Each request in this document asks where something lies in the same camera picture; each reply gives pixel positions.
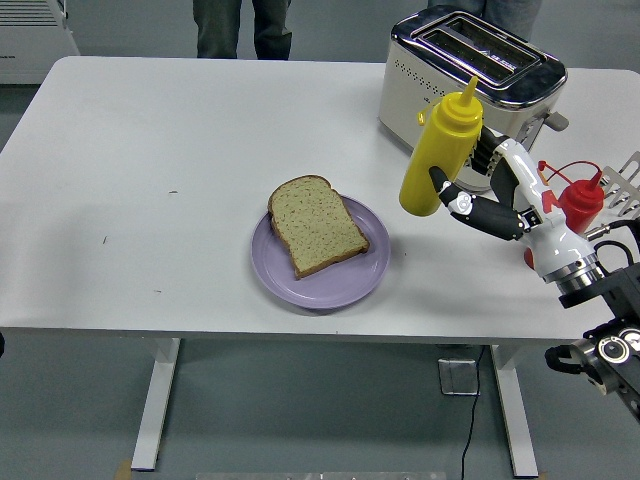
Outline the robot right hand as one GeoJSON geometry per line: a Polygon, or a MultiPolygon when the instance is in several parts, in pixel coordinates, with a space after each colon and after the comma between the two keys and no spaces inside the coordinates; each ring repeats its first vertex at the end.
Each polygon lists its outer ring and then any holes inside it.
{"type": "Polygon", "coordinates": [[[581,276],[603,276],[594,248],[569,228],[525,147],[484,127],[471,163],[490,175],[494,200],[462,190],[437,166],[429,169],[435,191],[453,218],[494,237],[522,242],[531,250],[534,270],[547,283],[562,287],[581,276]]]}

